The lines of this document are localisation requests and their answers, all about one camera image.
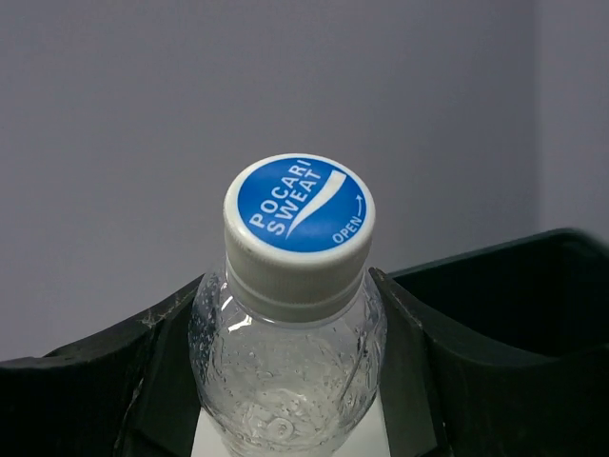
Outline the clear crushed bottle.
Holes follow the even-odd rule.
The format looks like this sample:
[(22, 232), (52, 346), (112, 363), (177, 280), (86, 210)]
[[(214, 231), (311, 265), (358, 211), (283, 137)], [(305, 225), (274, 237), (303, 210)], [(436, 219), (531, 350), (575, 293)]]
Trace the clear crushed bottle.
[(187, 331), (201, 406), (232, 456), (333, 455), (381, 381), (372, 194), (335, 160), (285, 153), (234, 178), (223, 217)]

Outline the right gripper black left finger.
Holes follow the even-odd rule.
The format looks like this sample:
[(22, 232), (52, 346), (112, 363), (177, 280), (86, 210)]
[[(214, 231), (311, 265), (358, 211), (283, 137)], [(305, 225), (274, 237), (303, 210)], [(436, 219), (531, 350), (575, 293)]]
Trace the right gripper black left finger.
[(2, 455), (190, 455), (200, 403), (187, 326), (198, 286), (43, 357), (2, 362)]

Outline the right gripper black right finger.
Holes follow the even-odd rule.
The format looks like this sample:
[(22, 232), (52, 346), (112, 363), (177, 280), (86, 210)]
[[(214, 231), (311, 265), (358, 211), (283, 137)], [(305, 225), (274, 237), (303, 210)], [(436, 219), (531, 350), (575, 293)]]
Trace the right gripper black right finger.
[(485, 337), (379, 269), (382, 410), (393, 456), (604, 456), (608, 347), (562, 357)]

